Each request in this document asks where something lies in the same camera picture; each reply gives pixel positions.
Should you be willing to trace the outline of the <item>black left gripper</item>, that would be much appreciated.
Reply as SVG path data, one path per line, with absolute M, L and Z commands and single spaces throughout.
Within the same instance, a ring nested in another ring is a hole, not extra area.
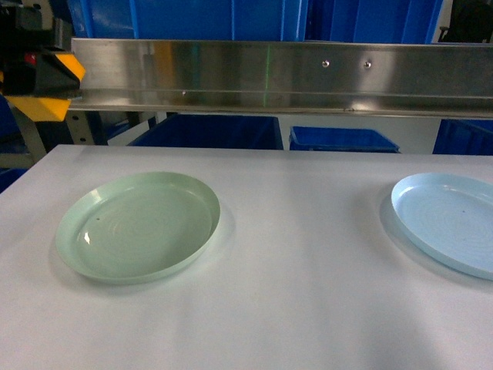
M 25 52 L 36 52 L 35 96 L 61 96 L 80 88 L 82 64 L 62 50 L 55 30 L 42 27 L 40 9 L 1 5 L 1 68 Z

